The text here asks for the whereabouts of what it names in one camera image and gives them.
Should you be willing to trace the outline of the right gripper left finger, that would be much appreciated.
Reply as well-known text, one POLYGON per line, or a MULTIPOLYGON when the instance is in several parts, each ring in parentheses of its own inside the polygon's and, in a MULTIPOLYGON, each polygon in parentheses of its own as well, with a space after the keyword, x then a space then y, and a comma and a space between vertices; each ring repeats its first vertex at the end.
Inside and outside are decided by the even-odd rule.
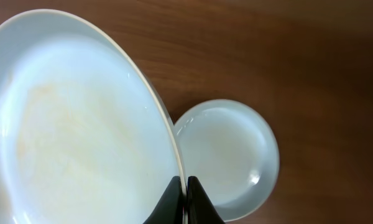
POLYGON ((183 224, 184 198, 179 176, 174 176, 144 224, 183 224))

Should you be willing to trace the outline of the white plate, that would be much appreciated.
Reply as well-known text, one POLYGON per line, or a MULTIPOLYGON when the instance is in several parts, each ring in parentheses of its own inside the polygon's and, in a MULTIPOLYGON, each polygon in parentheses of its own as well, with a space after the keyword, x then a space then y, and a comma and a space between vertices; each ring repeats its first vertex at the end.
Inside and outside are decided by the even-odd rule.
POLYGON ((186 177, 198 178, 223 221, 244 218, 268 199, 279 174, 279 149, 255 110, 209 100, 185 112, 175 131, 186 177))
POLYGON ((176 150, 154 88, 101 29, 53 9, 0 25, 0 223, 144 223, 176 150))

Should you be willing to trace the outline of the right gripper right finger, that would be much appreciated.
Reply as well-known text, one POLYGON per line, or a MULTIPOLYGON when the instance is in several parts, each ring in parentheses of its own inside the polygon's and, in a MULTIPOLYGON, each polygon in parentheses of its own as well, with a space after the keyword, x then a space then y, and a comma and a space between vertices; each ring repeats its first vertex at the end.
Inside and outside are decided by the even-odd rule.
POLYGON ((186 197, 188 224, 225 224, 195 176, 188 178, 186 197))

